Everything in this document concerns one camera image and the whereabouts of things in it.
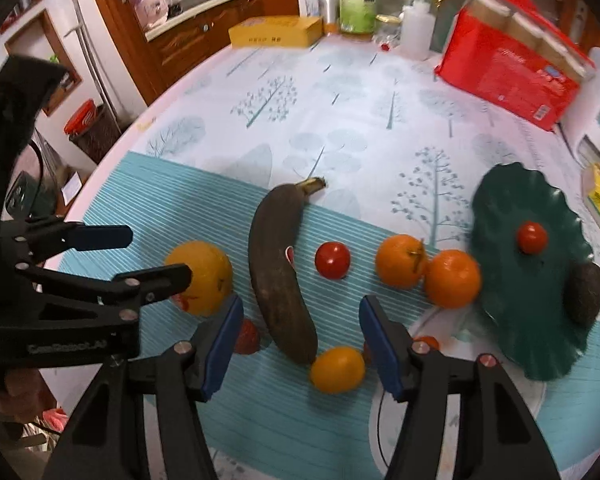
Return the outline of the cherry tomato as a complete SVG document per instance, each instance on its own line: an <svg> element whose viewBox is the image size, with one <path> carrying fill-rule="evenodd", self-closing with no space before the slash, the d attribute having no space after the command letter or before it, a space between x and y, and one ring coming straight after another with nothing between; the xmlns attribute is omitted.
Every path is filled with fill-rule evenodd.
<svg viewBox="0 0 600 480"><path fill-rule="evenodd" d="M321 244L314 255L316 270L323 278L341 280L351 264L351 254L345 244L340 242L325 242Z"/></svg>
<svg viewBox="0 0 600 480"><path fill-rule="evenodd" d="M539 255L548 244L548 234L538 222L524 222L517 230L516 242L526 255Z"/></svg>
<svg viewBox="0 0 600 480"><path fill-rule="evenodd" d="M440 344L436 337L433 336L419 336L415 338L415 341L423 342L424 344L428 344L431 349L439 350Z"/></svg>

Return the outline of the red lychee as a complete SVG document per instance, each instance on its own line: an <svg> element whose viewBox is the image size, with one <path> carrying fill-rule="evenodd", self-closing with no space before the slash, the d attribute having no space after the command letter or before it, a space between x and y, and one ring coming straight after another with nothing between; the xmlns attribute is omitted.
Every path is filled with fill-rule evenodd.
<svg viewBox="0 0 600 480"><path fill-rule="evenodd" d="M367 342L364 342L363 344L363 359L367 365L373 364L372 352L370 351L370 346Z"/></svg>
<svg viewBox="0 0 600 480"><path fill-rule="evenodd" d="M250 356L250 354L260 351L260 333L250 318L242 320L242 327L234 345L234 352L242 356Z"/></svg>

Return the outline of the small yellow orange kumquat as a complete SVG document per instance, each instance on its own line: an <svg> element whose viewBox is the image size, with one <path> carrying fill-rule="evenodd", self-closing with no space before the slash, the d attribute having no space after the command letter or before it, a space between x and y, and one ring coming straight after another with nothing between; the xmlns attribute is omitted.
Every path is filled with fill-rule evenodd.
<svg viewBox="0 0 600 480"><path fill-rule="evenodd" d="M321 353L312 364L309 378L312 386L326 394L352 391L362 384L366 365L361 352L351 347L331 348Z"/></svg>

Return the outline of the large yellow orange with sticker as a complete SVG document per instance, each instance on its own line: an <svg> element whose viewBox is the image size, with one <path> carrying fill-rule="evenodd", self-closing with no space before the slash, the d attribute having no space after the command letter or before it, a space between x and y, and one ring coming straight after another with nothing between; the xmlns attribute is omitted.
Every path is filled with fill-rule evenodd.
<svg viewBox="0 0 600 480"><path fill-rule="evenodd" d="M191 240L178 245L166 256L164 263L167 266L184 263L192 272L192 279L184 292L172 297L176 305L188 314L204 318L215 315L233 292L230 259L213 244Z"/></svg>

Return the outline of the overripe dark banana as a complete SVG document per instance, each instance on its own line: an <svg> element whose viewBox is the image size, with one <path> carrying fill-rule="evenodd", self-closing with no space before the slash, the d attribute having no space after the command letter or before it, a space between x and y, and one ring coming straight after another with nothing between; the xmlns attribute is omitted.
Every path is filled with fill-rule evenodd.
<svg viewBox="0 0 600 480"><path fill-rule="evenodd" d="M294 244L308 199L326 188L320 177L272 188L253 215L248 263L251 286L263 321L277 348L292 362L310 365L317 333L294 267Z"/></svg>

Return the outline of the dark avocado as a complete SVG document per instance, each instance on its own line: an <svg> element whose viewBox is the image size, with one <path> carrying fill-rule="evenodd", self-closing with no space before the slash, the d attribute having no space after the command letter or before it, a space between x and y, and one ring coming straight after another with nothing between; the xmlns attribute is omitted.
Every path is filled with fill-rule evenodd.
<svg viewBox="0 0 600 480"><path fill-rule="evenodd" d="M580 330L589 330L600 313L600 267L589 261L570 269L562 289L562 310Z"/></svg>

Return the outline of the round mandarin orange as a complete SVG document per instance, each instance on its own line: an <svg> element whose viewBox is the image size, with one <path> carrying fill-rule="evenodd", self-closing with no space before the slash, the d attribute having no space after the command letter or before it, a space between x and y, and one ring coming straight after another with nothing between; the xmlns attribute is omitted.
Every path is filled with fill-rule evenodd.
<svg viewBox="0 0 600 480"><path fill-rule="evenodd" d="M442 309L460 309L479 295L482 276L477 261L459 249L442 250L428 263L424 292L428 300Z"/></svg>

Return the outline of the mandarin orange with stem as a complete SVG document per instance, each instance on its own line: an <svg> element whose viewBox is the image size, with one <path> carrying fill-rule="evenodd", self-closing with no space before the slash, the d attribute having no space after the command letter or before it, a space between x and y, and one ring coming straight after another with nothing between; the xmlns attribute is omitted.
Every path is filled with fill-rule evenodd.
<svg viewBox="0 0 600 480"><path fill-rule="evenodd" d="M414 288L427 266L424 241L407 234L386 238L375 256L375 272L381 283L397 289Z"/></svg>

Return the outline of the dark green scalloped plate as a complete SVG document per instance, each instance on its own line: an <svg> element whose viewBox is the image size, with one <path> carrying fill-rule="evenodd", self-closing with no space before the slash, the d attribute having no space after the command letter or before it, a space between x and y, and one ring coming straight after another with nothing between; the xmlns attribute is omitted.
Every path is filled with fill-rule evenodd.
<svg viewBox="0 0 600 480"><path fill-rule="evenodd" d="M562 289L573 266L594 261L580 217L562 190L519 162L492 167L471 201L469 252L479 263L478 305L492 320L498 345L527 378L567 375L588 345L588 333L562 310ZM538 222L548 234L539 255L517 246L518 228Z"/></svg>

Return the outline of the red bucket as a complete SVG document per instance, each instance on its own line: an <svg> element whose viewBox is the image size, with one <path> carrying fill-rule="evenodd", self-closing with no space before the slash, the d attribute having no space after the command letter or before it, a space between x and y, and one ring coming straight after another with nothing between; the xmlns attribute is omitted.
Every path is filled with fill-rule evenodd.
<svg viewBox="0 0 600 480"><path fill-rule="evenodd" d="M97 117L97 106L93 99L86 100L66 122L64 133L67 136L82 134L93 125Z"/></svg>

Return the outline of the patterned tablecloth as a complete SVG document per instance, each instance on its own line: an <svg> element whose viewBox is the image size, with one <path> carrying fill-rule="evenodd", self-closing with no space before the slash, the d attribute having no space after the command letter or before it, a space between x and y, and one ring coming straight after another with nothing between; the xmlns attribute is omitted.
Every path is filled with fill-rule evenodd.
<svg viewBox="0 0 600 480"><path fill-rule="evenodd" d="M388 236L423 240L428 252L465 249L471 199L495 165L519 162L564 192L600 265L600 228L580 194L581 167L556 133L457 90L435 60L413 62L371 44L324 39L309 49L226 48L188 73L137 119L96 168L70 211L88 224L130 226L130 247L67 252L60 270L110 278L158 266L188 240L227 253L246 313L251 218L270 188L326 180L304 211L294 264L322 349L359 347L358 302L376 295L388 315L471 358L498 352L477 308L446 312L419 289L378 281L375 252ZM323 278L314 255L345 244L347 275ZM562 476L579 479L600 456L600 319L570 373L521 390Z"/></svg>

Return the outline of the yellow flat box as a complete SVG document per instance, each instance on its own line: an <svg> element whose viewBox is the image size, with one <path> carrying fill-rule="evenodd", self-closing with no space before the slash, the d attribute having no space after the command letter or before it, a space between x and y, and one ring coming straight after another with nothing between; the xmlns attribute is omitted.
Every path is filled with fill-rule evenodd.
<svg viewBox="0 0 600 480"><path fill-rule="evenodd" d="M257 16L228 30L236 48L308 48L323 36L323 20L317 16Z"/></svg>

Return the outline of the white cosmetics storage box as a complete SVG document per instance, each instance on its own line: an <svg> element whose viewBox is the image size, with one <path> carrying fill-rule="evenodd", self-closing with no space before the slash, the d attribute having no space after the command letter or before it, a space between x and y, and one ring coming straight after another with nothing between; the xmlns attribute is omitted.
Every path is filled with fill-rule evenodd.
<svg viewBox="0 0 600 480"><path fill-rule="evenodd" d="M595 64L560 125L572 156L581 165L600 162L600 47L592 47L588 56Z"/></svg>

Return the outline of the white squeeze wash bottle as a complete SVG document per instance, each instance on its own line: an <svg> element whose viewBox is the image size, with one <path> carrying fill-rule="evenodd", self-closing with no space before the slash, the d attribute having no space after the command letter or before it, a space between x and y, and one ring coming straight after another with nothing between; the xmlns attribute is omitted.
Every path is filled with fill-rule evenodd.
<svg viewBox="0 0 600 480"><path fill-rule="evenodd" d="M377 14L376 24L378 41L384 50L398 49L403 56L414 61L429 58L436 24L429 2L415 0L402 8L401 15Z"/></svg>

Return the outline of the red paper cup package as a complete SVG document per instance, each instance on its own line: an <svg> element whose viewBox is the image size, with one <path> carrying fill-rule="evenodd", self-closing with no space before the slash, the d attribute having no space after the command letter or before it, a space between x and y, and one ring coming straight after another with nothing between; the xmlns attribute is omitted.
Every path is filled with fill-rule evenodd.
<svg viewBox="0 0 600 480"><path fill-rule="evenodd" d="M531 0L466 0L436 73L550 130L595 74L595 63Z"/></svg>

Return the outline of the clear bottle green label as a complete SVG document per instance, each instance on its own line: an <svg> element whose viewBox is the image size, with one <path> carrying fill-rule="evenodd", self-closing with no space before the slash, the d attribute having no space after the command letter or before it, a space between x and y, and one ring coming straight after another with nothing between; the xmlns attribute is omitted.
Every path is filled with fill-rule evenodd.
<svg viewBox="0 0 600 480"><path fill-rule="evenodd" d="M340 34L370 41L375 30L377 0L339 0Z"/></svg>

